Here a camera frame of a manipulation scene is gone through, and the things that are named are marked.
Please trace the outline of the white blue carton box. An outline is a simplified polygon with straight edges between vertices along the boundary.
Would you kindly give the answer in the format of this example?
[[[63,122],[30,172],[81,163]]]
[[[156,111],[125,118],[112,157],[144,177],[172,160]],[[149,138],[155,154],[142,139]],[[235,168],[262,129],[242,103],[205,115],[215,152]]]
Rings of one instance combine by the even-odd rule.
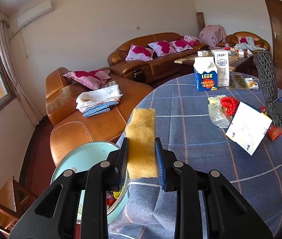
[[[241,101],[225,135],[252,156],[271,124],[266,114]]]

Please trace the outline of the yellow sponge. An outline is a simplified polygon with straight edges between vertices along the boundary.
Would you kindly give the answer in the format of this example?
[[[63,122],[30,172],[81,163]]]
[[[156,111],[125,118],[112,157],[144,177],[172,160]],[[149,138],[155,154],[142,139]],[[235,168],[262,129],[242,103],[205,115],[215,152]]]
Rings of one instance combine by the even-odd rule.
[[[157,177],[155,109],[134,109],[125,128],[129,140],[127,170],[133,180]]]

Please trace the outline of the black knitted cloth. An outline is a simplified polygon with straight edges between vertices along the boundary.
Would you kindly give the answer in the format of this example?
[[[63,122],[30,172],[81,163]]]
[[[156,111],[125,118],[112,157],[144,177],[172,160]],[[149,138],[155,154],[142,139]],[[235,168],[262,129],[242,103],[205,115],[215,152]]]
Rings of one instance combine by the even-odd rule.
[[[278,87],[270,51],[259,50],[254,54],[253,61],[265,99],[266,114],[272,119],[273,126],[281,127],[282,116],[274,109],[275,102],[278,100]]]

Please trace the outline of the red orange snack box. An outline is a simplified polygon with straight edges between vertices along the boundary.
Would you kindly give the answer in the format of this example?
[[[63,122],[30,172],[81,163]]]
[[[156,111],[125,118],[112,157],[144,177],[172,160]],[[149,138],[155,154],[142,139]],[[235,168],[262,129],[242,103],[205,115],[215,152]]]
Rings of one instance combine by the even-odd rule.
[[[267,116],[265,106],[260,107],[259,110]],[[282,129],[271,124],[266,134],[271,141],[275,141],[282,135]]]

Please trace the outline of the small snack packet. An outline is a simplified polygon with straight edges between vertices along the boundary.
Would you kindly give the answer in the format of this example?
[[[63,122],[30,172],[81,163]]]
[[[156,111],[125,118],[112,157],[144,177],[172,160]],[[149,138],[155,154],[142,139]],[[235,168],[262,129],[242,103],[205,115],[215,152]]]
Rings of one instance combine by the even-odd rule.
[[[250,90],[258,90],[259,85],[253,78],[245,78],[245,83]]]

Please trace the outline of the blue plaid tablecloth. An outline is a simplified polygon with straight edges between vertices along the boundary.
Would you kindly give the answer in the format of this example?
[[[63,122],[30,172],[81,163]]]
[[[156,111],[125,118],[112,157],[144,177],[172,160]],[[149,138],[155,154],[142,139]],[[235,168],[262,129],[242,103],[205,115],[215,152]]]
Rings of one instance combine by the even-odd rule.
[[[282,135],[265,137],[253,155],[229,140],[208,114],[208,97],[226,95],[260,108],[261,90],[200,92],[191,74],[156,88],[140,103],[155,109],[155,134],[162,146],[193,169],[219,170],[258,212],[273,236],[282,233]],[[110,238],[173,238],[176,193],[165,193],[156,178],[131,180],[129,199],[108,225]]]

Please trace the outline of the brown leather chaise sofa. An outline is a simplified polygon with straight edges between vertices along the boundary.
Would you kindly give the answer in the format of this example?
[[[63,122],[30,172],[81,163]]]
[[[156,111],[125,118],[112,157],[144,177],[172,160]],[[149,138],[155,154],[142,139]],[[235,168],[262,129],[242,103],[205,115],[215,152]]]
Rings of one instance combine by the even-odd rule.
[[[84,117],[76,109],[76,99],[88,90],[66,78],[67,68],[58,68],[46,78],[46,111],[54,128],[50,135],[50,151],[55,165],[73,149],[93,141],[115,143],[124,131],[133,109],[153,88],[144,83],[110,73],[123,94],[120,103],[110,111]]]

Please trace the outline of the red knitted flower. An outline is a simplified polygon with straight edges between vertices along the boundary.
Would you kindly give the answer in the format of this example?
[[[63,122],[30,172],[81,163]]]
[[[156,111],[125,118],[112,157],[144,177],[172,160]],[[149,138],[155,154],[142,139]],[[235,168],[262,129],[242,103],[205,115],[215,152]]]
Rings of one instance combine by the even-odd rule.
[[[240,101],[233,97],[223,97],[220,103],[222,107],[225,108],[225,114],[231,117],[236,113]]]

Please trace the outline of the seaweed snack pack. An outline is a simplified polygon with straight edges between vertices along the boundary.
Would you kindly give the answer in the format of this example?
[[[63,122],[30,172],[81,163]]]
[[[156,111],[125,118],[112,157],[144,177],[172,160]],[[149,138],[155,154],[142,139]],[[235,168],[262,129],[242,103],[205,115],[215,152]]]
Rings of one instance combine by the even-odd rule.
[[[242,74],[231,73],[229,89],[248,90],[248,86]]]

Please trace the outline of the folded white cloth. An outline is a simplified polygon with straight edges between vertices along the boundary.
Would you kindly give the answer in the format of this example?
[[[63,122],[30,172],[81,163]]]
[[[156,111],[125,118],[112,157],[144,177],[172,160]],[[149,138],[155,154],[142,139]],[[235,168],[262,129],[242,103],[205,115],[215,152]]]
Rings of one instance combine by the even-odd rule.
[[[119,85],[82,92],[76,99],[76,109],[84,113],[87,108],[109,101],[119,101],[122,96]]]

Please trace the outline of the crumpled clear wrapper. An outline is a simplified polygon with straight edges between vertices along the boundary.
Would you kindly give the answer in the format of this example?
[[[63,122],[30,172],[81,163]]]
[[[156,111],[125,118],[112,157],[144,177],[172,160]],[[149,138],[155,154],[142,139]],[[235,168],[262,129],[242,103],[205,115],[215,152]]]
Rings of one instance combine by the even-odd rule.
[[[226,115],[226,109],[221,105],[221,99],[224,97],[225,95],[208,97],[209,118],[219,128],[228,128],[232,120],[231,116]]]

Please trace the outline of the white tall milk carton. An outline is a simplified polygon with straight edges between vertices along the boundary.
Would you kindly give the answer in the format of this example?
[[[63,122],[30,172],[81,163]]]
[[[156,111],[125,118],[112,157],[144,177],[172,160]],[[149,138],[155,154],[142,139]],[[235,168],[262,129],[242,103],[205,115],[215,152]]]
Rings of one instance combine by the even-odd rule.
[[[218,87],[230,84],[229,54],[226,50],[213,50],[215,65],[218,70]]]

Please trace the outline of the pink pillow left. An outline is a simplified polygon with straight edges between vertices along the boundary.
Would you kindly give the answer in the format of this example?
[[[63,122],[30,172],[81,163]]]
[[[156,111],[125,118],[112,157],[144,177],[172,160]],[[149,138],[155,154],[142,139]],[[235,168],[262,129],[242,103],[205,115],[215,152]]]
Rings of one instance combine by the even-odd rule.
[[[153,53],[154,51],[152,49],[131,44],[129,53],[126,56],[125,61],[151,61],[153,59]]]

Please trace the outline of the pink pillow right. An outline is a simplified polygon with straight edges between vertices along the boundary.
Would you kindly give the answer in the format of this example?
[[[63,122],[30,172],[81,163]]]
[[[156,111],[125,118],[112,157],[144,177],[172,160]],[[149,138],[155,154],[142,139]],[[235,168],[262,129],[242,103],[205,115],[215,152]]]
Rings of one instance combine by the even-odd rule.
[[[187,44],[185,40],[175,40],[170,42],[170,45],[176,50],[176,52],[183,52],[185,50],[193,49],[193,47]]]

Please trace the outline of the white air conditioner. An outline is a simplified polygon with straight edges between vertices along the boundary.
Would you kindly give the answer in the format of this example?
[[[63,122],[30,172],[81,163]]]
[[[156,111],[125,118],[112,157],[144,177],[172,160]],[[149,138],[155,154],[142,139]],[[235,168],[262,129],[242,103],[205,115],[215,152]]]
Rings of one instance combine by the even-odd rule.
[[[24,14],[18,17],[18,26],[20,28],[25,27],[26,25],[38,20],[42,16],[49,14],[53,11],[51,0],[47,0],[36,7],[28,10]]]

